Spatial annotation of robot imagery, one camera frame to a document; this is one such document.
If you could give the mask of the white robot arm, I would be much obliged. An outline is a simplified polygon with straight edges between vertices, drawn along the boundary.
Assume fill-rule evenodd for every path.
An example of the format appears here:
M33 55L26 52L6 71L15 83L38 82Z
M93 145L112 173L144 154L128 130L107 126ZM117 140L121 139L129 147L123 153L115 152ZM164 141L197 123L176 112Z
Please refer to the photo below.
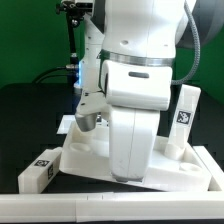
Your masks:
M191 79L200 47L224 26L224 0L95 0L92 22L104 34L96 83L86 82L79 128L109 119L109 169L118 181L147 172L171 85Z

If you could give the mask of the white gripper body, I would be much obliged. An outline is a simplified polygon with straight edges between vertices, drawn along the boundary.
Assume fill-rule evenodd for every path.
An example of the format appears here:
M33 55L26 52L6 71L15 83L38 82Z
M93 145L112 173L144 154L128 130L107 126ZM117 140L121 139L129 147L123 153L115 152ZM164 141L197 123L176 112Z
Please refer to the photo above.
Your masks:
M109 163L118 181L144 178L158 130L169 107L172 69L106 60L101 84L109 110Z

